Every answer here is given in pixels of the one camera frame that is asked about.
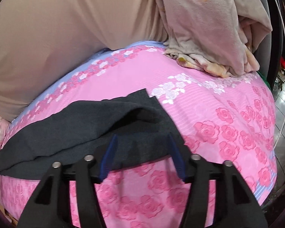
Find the dark grey pants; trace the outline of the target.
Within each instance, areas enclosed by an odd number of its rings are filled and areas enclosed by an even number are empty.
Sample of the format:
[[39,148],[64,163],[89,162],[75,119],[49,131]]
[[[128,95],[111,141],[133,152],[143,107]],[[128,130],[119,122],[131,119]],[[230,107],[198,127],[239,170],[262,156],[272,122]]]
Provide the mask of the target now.
[[190,153],[173,120],[145,89],[110,100],[76,101],[13,135],[0,150],[0,174],[39,180],[54,162],[101,158],[114,136],[112,169],[136,167],[166,157],[169,135],[183,157]]

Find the pale fleece blanket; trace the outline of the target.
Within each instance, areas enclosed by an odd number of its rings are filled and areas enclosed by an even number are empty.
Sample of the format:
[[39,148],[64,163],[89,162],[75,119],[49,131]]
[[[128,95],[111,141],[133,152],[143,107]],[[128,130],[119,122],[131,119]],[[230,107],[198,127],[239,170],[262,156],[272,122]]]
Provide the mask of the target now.
[[228,78],[256,72],[254,57],[272,31],[261,0],[156,0],[177,64]]

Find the pink rose bed sheet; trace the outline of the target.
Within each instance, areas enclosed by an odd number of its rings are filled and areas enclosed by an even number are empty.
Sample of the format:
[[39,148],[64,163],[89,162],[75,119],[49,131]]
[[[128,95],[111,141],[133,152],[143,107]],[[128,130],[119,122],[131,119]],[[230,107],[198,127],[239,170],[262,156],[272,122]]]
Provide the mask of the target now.
[[[258,202],[265,201],[277,177],[271,91],[257,73],[222,79],[180,67],[159,43],[92,56],[32,102],[10,124],[6,139],[74,101],[139,89],[158,99],[193,153],[210,162],[232,161]],[[189,186],[166,159],[112,172],[96,190],[108,227],[177,227]]]

